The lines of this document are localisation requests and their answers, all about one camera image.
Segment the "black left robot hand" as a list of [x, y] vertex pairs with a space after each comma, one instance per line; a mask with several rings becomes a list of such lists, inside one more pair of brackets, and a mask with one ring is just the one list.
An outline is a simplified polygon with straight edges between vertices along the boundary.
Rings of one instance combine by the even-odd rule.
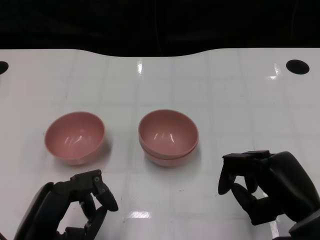
[[[69, 206], [78, 202], [87, 223], [58, 232]], [[76, 174], [68, 181], [48, 182], [36, 193], [15, 234], [16, 240], [93, 240], [107, 212], [119, 207], [103, 182], [102, 172], [92, 170]]]

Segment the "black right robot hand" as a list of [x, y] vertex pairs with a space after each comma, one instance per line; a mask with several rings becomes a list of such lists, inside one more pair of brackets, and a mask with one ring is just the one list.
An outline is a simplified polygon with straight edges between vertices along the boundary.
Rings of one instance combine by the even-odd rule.
[[222, 158], [218, 194], [231, 191], [254, 226], [282, 214], [297, 223], [319, 210], [318, 192], [290, 152], [247, 151]]

